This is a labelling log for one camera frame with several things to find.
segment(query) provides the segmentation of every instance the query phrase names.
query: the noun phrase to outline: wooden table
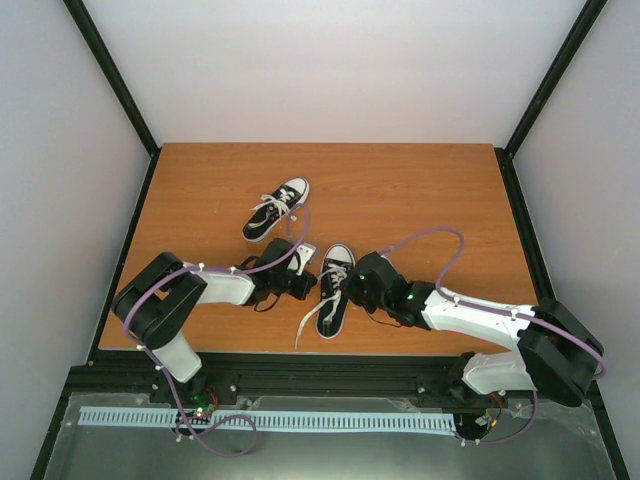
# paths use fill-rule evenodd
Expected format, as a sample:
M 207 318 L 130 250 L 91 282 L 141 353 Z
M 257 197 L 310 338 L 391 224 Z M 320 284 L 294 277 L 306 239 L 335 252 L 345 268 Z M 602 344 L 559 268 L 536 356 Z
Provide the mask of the wooden table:
M 242 238 L 242 227 L 260 195 L 289 178 L 311 185 L 307 241 L 319 259 L 334 243 L 356 258 L 427 227 L 461 230 L 466 250 L 444 284 L 459 292 L 508 303 L 535 303 L 515 223 L 491 145 L 468 144 L 165 144 L 120 279 L 128 283 L 156 255 L 210 266 L 240 263 L 260 254 L 284 223 L 263 242 Z M 302 230 L 302 215 L 294 235 Z M 455 252 L 450 234 L 423 237 L 391 260 L 408 280 L 435 281 Z M 320 261 L 311 266 L 318 273 Z M 273 310 L 198 306 L 184 331 L 201 351 L 292 352 L 300 319 L 318 301 L 283 296 Z M 390 321 L 383 312 L 375 317 Z M 307 324 L 298 352 L 353 354 L 492 353 L 500 347 L 451 332 L 392 328 L 349 307 L 339 337 L 325 340 Z M 122 323 L 112 314 L 101 349 L 129 349 Z

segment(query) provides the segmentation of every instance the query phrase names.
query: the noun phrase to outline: white shoelace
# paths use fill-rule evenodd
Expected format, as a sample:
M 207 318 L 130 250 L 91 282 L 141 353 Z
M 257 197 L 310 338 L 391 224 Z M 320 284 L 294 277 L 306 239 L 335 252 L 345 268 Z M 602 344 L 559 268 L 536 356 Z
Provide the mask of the white shoelace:
M 329 267 L 326 271 L 322 272 L 318 276 L 318 280 L 320 280 L 325 275 L 329 275 L 329 279 L 331 281 L 331 286 L 336 291 L 329 298 L 325 298 L 318 303 L 315 307 L 313 307 L 303 318 L 300 320 L 300 325 L 298 326 L 298 332 L 296 333 L 296 342 L 294 345 L 294 349 L 298 349 L 298 340 L 300 340 L 300 335 L 302 335 L 302 331 L 304 327 L 307 325 L 309 319 L 322 307 L 325 306 L 327 302 L 333 302 L 333 308 L 331 309 L 331 313 L 322 319 L 323 322 L 331 323 L 333 320 L 333 315 L 336 313 L 338 309 L 338 304 L 340 303 L 340 298 L 342 297 L 342 292 L 340 291 L 340 284 L 342 281 L 347 278 L 347 269 L 343 266 L 336 265 L 335 263 L 328 263 Z
M 281 188 L 278 194 L 279 194 L 278 198 L 275 198 L 273 195 L 262 195 L 260 197 L 260 200 L 262 200 L 262 203 L 259 203 L 258 205 L 253 207 L 251 210 L 260 210 L 265 205 L 269 205 L 269 206 L 272 205 L 273 207 L 278 209 L 279 218 L 282 217 L 283 215 L 286 215 L 287 213 L 289 213 L 289 207 L 287 206 L 286 202 L 291 200 L 295 194 L 293 192 L 287 191 L 284 188 Z M 248 226 L 250 228 L 260 227 L 261 225 L 264 225 L 267 222 L 267 220 L 269 220 L 269 218 L 270 218 L 270 215 L 267 213 L 265 215 L 264 220 L 262 220 L 261 222 L 249 223 Z

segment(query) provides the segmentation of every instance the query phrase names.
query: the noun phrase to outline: black frame bar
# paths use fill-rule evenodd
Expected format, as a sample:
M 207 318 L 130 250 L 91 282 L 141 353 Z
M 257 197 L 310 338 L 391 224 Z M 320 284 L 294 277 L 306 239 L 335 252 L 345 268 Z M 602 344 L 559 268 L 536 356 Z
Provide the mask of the black frame bar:
M 152 393 L 151 384 L 158 373 L 143 352 L 98 350 L 98 343 L 115 295 L 122 268 L 126 260 L 144 201 L 153 178 L 160 147 L 138 110 L 118 68 L 91 19 L 82 0 L 63 0 L 76 22 L 96 61 L 124 108 L 140 141 L 150 156 L 140 196 L 124 239 L 118 263 L 109 286 L 107 298 L 91 345 L 86 365 L 72 367 L 60 396 L 47 436 L 31 476 L 44 478 L 46 467 L 60 429 L 69 396 L 72 393 Z M 536 296 L 554 298 L 551 280 L 544 264 L 540 246 L 520 188 L 513 158 L 528 132 L 544 108 L 554 88 L 596 21 L 606 0 L 587 0 L 571 31 L 560 47 L 542 83 L 532 98 L 505 148 L 496 148 L 495 154 L 505 184 L 518 234 L 529 267 Z M 422 407 L 437 407 L 450 412 L 463 412 L 449 400 L 439 399 L 429 392 L 419 393 L 418 387 L 429 385 L 431 379 L 448 369 L 454 357 L 393 357 L 353 355 L 276 355 L 276 354 L 200 354 L 203 368 L 218 375 L 221 385 L 234 385 L 225 389 L 224 398 L 232 402 L 235 395 L 309 395 L 309 396 L 386 396 L 414 399 Z M 594 408 L 609 458 L 617 478 L 628 479 L 600 391 L 594 382 L 587 394 Z

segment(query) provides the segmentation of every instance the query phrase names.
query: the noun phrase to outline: white wall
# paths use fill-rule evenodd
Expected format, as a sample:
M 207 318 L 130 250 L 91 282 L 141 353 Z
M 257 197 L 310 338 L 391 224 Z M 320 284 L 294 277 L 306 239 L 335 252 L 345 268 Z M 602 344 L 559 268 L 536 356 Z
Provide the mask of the white wall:
M 84 363 L 146 155 L 61 1 L 0 15 L 0 465 L 28 478 Z
M 609 2 L 516 166 L 558 298 L 603 343 L 600 382 L 640 478 L 640 3 Z
M 506 144 L 584 0 L 87 0 L 161 142 Z

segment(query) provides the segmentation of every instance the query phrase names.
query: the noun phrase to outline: brown wood surface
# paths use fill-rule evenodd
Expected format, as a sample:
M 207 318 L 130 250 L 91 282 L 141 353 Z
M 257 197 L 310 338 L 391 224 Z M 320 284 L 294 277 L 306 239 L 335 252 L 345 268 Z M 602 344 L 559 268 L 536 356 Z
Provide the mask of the brown wood surface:
M 447 225 L 466 236 L 466 250 L 444 284 L 466 295 L 509 303 L 534 303 L 535 295 L 509 202 L 491 145 L 467 144 L 165 144 L 140 217 L 120 287 L 156 255 L 211 266 L 240 263 L 262 252 L 284 223 L 263 242 L 243 240 L 241 231 L 260 195 L 296 177 L 311 185 L 312 224 L 307 241 L 318 248 L 311 265 L 334 243 L 356 258 L 380 250 L 427 227 Z M 294 223 L 302 228 L 303 215 Z M 423 237 L 391 256 L 407 279 L 435 281 L 455 252 L 457 239 Z M 249 307 L 202 305 L 185 334 L 201 351 L 292 352 L 298 322 L 318 301 L 283 296 L 270 312 Z M 390 321 L 383 312 L 375 317 Z M 500 347 L 451 332 L 391 328 L 348 307 L 339 337 L 320 338 L 315 318 L 299 352 L 354 354 L 491 353 Z M 102 349 L 132 344 L 111 315 Z

